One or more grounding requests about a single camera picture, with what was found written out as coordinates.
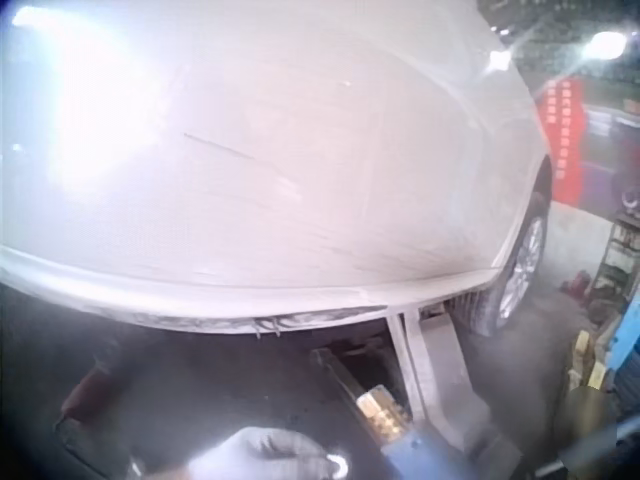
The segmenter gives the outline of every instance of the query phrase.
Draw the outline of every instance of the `gloved hand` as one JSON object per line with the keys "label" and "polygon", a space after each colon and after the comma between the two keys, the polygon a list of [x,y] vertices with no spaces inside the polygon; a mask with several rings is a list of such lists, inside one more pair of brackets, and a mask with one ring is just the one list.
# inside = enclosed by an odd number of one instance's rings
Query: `gloved hand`
{"label": "gloved hand", "polygon": [[297,432],[248,427],[188,465],[191,480],[331,480],[327,452]]}

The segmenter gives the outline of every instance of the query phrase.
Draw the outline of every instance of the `red banner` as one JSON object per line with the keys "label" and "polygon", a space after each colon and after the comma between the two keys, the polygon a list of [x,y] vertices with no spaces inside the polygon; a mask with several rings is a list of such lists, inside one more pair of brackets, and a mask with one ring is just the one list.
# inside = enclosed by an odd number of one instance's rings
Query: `red banner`
{"label": "red banner", "polygon": [[566,78],[547,83],[538,106],[551,147],[553,199],[574,207],[582,195],[580,143],[586,124],[582,98],[580,81]]}

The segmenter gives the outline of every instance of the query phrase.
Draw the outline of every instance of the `car tire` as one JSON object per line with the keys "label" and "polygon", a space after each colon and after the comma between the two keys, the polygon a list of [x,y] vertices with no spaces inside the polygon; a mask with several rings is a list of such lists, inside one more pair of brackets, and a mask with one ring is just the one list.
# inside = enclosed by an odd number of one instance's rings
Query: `car tire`
{"label": "car tire", "polygon": [[[531,286],[544,253],[548,212],[549,200],[543,194],[534,192],[516,243],[500,275],[485,290],[467,293],[447,303],[449,313],[458,323],[474,333],[490,337],[513,318]],[[532,255],[528,246],[533,240],[539,242],[535,247],[537,258],[526,263],[526,256]]]}

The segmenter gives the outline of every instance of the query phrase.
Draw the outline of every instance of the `white car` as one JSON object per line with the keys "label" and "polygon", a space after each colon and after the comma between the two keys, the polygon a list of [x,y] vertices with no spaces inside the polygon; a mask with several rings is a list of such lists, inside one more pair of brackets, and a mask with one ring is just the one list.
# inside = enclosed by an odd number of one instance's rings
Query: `white car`
{"label": "white car", "polygon": [[5,13],[4,283],[218,333],[453,299],[488,335],[520,303],[551,165],[474,2]]}

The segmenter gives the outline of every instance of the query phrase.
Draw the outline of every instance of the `garage floor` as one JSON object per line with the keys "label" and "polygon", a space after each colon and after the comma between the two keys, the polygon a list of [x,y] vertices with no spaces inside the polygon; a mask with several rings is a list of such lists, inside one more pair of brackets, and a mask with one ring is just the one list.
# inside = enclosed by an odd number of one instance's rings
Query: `garage floor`
{"label": "garage floor", "polygon": [[[94,478],[60,448],[51,426],[115,329],[143,335],[135,381],[67,442],[109,476],[131,452],[151,470],[178,464],[245,425],[293,428],[350,455],[354,478],[385,478],[375,445],[319,372],[304,336],[202,336],[102,321],[6,291],[2,312],[2,425],[44,478]],[[514,322],[461,343],[471,380],[505,433],[533,462],[552,455],[549,421],[572,339],[588,325],[571,298],[539,280]]]}

